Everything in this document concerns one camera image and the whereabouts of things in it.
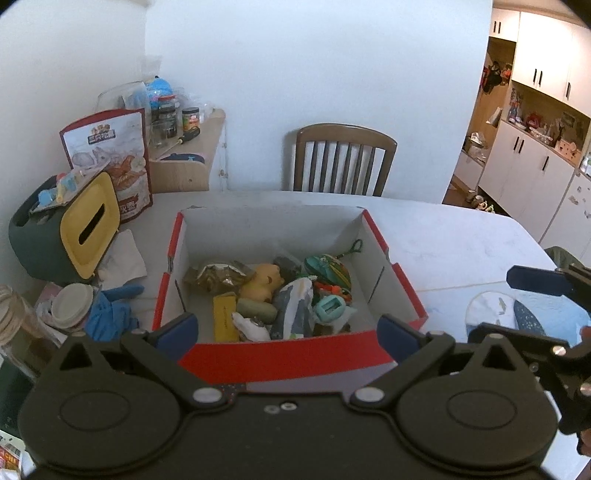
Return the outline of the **teal egg-shaped sharpener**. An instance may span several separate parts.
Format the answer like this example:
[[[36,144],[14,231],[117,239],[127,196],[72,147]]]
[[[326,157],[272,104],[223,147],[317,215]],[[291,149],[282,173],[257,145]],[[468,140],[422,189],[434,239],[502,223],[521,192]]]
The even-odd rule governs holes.
[[[345,322],[356,312],[356,309],[349,307],[346,300],[339,295],[325,296],[315,304],[315,316],[318,322],[329,325],[344,318]]]

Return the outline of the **white sock toy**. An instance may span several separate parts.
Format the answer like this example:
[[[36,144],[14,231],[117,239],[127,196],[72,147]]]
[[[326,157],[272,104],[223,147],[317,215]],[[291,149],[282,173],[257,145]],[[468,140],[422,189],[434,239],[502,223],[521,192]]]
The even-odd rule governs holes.
[[[270,332],[262,323],[256,319],[245,318],[238,312],[231,313],[231,320],[235,329],[238,330],[240,337],[249,342],[267,342],[270,341]]]

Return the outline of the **grey green kiwi toy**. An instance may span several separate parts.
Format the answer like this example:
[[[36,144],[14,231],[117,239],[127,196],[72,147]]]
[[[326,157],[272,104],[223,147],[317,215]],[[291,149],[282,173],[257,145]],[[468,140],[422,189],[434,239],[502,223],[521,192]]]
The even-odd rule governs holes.
[[[271,303],[239,298],[236,312],[244,318],[257,319],[263,324],[273,324],[276,320],[277,309]]]

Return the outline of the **dark bead plastic bag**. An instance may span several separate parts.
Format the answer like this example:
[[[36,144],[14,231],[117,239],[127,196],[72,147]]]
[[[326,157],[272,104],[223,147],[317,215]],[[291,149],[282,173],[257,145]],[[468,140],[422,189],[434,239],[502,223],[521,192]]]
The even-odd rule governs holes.
[[[280,277],[283,278],[286,284],[308,275],[304,267],[304,261],[289,252],[277,254],[273,258],[273,265],[279,267]]]

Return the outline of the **yellow small box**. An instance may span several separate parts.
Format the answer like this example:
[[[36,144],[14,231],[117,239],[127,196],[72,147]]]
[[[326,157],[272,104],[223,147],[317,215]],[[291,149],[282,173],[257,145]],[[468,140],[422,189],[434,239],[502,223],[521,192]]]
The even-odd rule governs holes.
[[[216,295],[212,300],[213,336],[216,343],[235,343],[239,341],[238,329],[232,322],[236,311],[235,293]]]

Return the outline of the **silver foil snack bag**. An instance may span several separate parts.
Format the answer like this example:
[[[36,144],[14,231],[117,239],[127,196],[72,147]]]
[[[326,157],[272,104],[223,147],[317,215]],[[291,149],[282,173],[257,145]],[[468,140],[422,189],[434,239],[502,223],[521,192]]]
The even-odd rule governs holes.
[[[236,293],[245,283],[252,280],[254,271],[240,262],[209,262],[198,268],[188,269],[183,282],[206,293]]]

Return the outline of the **blue rubber glove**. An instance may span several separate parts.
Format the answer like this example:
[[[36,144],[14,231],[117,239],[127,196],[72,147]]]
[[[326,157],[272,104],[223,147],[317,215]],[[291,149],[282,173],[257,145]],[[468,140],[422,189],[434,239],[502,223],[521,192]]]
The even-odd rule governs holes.
[[[110,342],[139,327],[129,301],[144,291],[142,285],[124,285],[99,290],[89,310],[84,331],[92,340]]]

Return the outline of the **red orange plush toy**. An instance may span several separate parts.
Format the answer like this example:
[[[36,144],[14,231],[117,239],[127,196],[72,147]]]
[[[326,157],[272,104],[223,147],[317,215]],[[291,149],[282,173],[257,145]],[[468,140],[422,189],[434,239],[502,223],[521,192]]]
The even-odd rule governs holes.
[[[322,282],[314,282],[315,293],[318,297],[324,298],[335,295],[345,300],[346,304],[351,304],[353,297],[351,291],[339,285],[325,284]]]

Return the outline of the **green embroidered pouch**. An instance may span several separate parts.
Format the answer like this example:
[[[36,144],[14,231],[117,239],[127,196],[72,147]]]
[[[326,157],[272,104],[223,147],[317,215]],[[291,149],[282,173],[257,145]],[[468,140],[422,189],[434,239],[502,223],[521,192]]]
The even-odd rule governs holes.
[[[325,253],[308,256],[304,259],[304,268],[322,284],[338,286],[349,291],[352,289],[351,274],[342,259],[362,251],[363,240],[358,238],[348,250],[337,255]]]

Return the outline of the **blue white printed packet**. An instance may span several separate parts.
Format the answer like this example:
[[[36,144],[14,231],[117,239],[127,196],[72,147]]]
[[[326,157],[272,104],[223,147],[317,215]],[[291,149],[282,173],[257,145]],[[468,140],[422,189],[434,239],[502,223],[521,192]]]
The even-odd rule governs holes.
[[[315,326],[312,307],[314,288],[308,277],[297,278],[273,297],[276,320],[270,327],[271,340],[310,338]]]

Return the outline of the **yellow spotted plush toy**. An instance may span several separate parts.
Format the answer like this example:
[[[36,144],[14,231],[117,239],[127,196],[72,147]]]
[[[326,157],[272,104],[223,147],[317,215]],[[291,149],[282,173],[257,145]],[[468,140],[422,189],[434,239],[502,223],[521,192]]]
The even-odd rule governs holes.
[[[260,264],[249,282],[240,287],[239,297],[256,302],[270,303],[276,290],[283,287],[284,280],[276,264]]]

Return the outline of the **white round lid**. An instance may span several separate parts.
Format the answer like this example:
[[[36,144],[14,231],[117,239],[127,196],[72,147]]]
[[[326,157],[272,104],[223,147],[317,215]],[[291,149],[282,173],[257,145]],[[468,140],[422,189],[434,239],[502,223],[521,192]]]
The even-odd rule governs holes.
[[[72,329],[86,317],[94,300],[91,285],[73,283],[59,291],[52,300],[50,313],[52,325],[58,329]]]

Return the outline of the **red cardboard box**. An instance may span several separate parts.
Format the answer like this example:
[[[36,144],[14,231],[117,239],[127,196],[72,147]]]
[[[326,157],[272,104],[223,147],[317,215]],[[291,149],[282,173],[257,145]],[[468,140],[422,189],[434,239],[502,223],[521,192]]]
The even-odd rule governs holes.
[[[394,367],[385,316],[427,313],[370,212],[342,206],[193,207],[179,212],[153,328],[182,314],[170,350],[207,383],[252,392],[346,392]]]

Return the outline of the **white kitchen cabinets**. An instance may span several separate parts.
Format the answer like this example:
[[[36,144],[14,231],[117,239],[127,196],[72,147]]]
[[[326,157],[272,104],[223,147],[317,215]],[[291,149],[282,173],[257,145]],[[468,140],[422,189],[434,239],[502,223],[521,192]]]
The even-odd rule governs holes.
[[[496,1],[450,185],[544,248],[590,261],[590,29],[548,1]]]

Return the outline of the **yellow green tissue box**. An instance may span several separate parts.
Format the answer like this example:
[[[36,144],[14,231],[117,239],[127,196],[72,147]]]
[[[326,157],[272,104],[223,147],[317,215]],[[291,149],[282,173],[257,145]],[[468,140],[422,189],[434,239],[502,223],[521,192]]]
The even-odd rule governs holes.
[[[68,204],[36,211],[38,194],[56,181],[47,179],[13,214],[9,242],[32,278],[60,286],[88,284],[119,229],[114,186],[101,171]]]

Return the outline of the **white wooden sideboard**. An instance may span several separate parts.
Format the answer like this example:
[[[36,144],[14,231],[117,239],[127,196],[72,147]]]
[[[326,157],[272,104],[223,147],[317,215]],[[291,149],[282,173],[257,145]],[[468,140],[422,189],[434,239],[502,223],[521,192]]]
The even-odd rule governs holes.
[[[228,189],[226,115],[214,109],[200,133],[186,142],[164,140],[149,153],[153,193],[224,191]]]

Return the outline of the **black yellow screwdriver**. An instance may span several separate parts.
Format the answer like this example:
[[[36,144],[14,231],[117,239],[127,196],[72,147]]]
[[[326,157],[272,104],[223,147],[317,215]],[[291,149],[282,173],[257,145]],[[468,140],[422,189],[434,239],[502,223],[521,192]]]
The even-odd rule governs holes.
[[[176,139],[170,146],[165,149],[165,152],[172,150],[173,148],[190,142],[194,138],[197,138],[200,135],[200,129],[195,128],[184,132],[178,139]]]

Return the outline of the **red white snack bag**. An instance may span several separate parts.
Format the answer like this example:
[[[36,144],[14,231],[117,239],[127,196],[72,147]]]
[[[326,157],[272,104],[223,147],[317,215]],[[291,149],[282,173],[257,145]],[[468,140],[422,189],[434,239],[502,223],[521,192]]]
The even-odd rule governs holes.
[[[104,110],[69,124],[59,135],[73,169],[99,168],[110,176],[123,223],[152,205],[142,108]]]

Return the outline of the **brown wooden chair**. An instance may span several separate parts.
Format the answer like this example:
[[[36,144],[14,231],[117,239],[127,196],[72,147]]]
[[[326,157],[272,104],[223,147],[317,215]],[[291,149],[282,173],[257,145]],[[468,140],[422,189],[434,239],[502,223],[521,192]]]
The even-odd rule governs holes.
[[[367,127],[318,123],[297,132],[294,191],[380,197],[398,142]]]

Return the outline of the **blue globe toy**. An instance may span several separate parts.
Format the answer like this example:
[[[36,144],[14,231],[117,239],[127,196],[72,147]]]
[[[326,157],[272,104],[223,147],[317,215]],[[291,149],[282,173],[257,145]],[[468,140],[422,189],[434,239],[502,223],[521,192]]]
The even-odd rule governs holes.
[[[147,97],[152,110],[157,109],[161,97],[167,97],[173,94],[170,84],[159,77],[148,81],[145,84]]]

